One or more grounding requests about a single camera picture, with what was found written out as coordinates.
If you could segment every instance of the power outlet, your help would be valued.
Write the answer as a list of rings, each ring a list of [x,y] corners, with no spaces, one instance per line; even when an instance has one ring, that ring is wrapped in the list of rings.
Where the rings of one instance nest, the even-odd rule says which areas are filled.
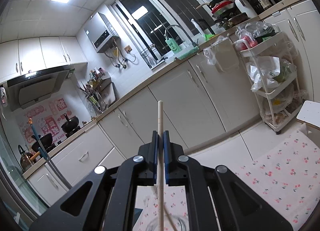
[[[132,51],[132,48],[130,46],[126,46],[124,50],[127,54],[129,54]]]

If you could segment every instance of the faucet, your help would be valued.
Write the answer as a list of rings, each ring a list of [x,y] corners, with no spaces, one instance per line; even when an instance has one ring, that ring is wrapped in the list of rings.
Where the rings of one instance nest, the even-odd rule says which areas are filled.
[[[169,29],[169,28],[172,28],[172,27],[177,27],[177,28],[182,29],[182,31],[186,34],[186,36],[188,37],[188,39],[191,41],[192,46],[193,46],[193,47],[198,46],[198,44],[196,44],[196,43],[191,39],[191,37],[187,34],[187,32],[183,29],[183,27],[182,27],[182,26],[179,26],[179,25],[170,25],[170,26],[168,26],[168,27],[165,29],[164,35],[165,35],[165,38],[166,38],[166,39],[168,39],[168,29]]]

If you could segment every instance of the silver screw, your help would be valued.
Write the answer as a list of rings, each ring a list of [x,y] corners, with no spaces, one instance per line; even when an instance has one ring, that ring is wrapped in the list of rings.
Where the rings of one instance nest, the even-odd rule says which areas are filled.
[[[142,162],[144,158],[141,155],[137,155],[133,157],[134,162]]]
[[[188,160],[189,160],[189,157],[186,155],[180,155],[178,157],[178,161],[180,161],[180,162],[187,162]]]
[[[96,167],[96,168],[94,169],[94,172],[95,172],[96,174],[101,174],[101,173],[104,173],[105,171],[106,171],[106,168],[103,167],[103,166],[98,166],[98,167]]]
[[[223,165],[220,165],[220,166],[218,166],[218,168],[217,168],[217,171],[219,172],[219,173],[226,173],[227,172],[227,167],[226,166],[223,166]]]

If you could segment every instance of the floor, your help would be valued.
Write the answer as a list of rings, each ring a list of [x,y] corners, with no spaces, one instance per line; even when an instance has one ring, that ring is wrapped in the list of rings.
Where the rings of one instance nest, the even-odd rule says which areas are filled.
[[[223,164],[233,170],[266,154],[300,126],[301,123],[292,120],[282,129],[281,134],[276,135],[263,121],[258,121],[214,146],[191,154],[190,157],[196,159],[203,166],[215,168],[217,165]],[[320,147],[320,131],[312,130],[308,137]],[[143,209],[144,198],[147,195],[152,196],[153,192],[151,187],[138,187],[136,207]]]

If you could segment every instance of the cabinet door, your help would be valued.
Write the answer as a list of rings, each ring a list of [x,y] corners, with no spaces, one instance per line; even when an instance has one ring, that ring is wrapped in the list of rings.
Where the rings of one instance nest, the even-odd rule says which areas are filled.
[[[53,157],[52,161],[74,186],[94,170],[112,148],[103,131],[95,125]]]
[[[59,37],[70,64],[87,62],[76,37]]]
[[[0,44],[0,83],[19,75],[18,40]]]
[[[19,40],[19,59],[21,74],[45,69],[39,38]]]
[[[28,181],[30,181],[36,192],[49,206],[52,206],[67,192],[44,165],[37,169],[37,171],[28,178]]]
[[[310,64],[314,101],[320,101],[320,14],[312,0],[301,2],[288,9],[294,24],[302,38]]]
[[[293,61],[297,66],[299,86],[300,89],[307,90],[309,100],[313,100],[314,93],[309,65],[309,57],[306,54],[302,39],[297,28],[294,25],[293,19],[289,15],[289,12],[287,10],[283,10],[280,12],[280,15],[276,17],[271,16],[269,18],[266,18],[264,21],[277,25],[281,31],[287,34],[287,37],[293,42],[294,46],[299,51],[301,58],[296,58]]]
[[[47,68],[68,65],[59,37],[40,38],[42,54]]]
[[[188,62],[166,73],[149,89],[177,129],[185,144],[191,148],[225,133],[221,120]]]
[[[102,165],[106,168],[114,168],[120,166],[122,162],[124,162],[124,157],[121,156],[116,148],[113,148],[102,162],[100,162],[99,166]]]
[[[257,100],[241,63],[239,69],[224,73],[208,65],[203,54],[195,55],[188,61],[206,89],[226,131],[245,124],[259,114]]]
[[[118,108],[99,124],[126,158],[137,155],[139,147],[144,144]]]
[[[120,105],[119,109],[142,141],[144,143],[151,142],[152,132],[158,130],[158,102],[149,88],[142,89]],[[163,124],[164,130],[169,131],[170,141],[187,149],[184,141],[165,113],[163,114]]]

